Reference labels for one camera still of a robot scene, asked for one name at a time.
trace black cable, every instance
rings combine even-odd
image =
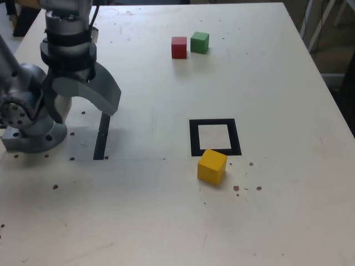
[[[318,48],[320,46],[320,39],[321,39],[321,35],[322,35],[322,29],[323,29],[323,8],[324,8],[324,3],[325,3],[325,0],[323,0],[322,2],[322,12],[321,12],[321,31],[319,32],[319,37],[318,37],[318,41],[317,41],[317,47],[316,47],[316,51],[315,51],[315,57],[314,57],[314,60],[316,60],[317,58],[317,53],[318,53]]]
[[[96,6],[95,13],[93,15],[93,18],[92,18],[90,26],[89,26],[89,30],[91,30],[93,25],[94,25],[95,19],[96,19],[98,13],[99,13],[99,8],[100,8],[100,6]]]
[[[305,22],[305,33],[302,37],[302,40],[304,39],[304,37],[306,36],[306,33],[307,33],[307,22],[306,22],[306,12],[307,12],[307,7],[308,5],[310,4],[310,0],[308,0],[308,3],[306,5],[306,8],[305,8],[305,12],[303,13],[303,21]]]

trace metal robot arm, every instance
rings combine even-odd
[[[37,66],[18,64],[0,36],[0,112],[8,125],[2,141],[7,150],[41,152],[57,146],[67,134],[65,119],[71,98],[80,96],[113,115],[121,91],[96,62],[89,23],[92,0],[39,0],[46,9],[47,37],[40,45],[47,75]]]

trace black square marker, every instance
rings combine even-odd
[[[200,125],[227,125],[231,148],[213,149],[213,150],[227,156],[242,155],[242,151],[240,149],[240,144],[238,139],[237,127],[235,125],[234,119],[192,119],[189,120],[189,123],[190,123],[191,156],[202,156],[202,154],[204,154],[205,152],[205,150],[202,150],[200,147],[200,135],[199,135]]]

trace table surface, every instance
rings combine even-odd
[[[355,141],[283,4],[103,7],[95,25],[122,90],[109,159],[92,160],[101,112],[80,98],[61,145],[2,150],[1,264],[355,263]],[[16,57],[46,70],[44,27],[42,11]],[[208,54],[172,60],[171,37],[194,31]],[[188,124],[218,118],[242,156],[216,188],[196,178]]]

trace floor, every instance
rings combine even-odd
[[[12,53],[15,53],[17,48],[20,46],[22,38],[12,36],[12,24],[6,15],[5,4],[0,4],[0,34],[9,46]]]

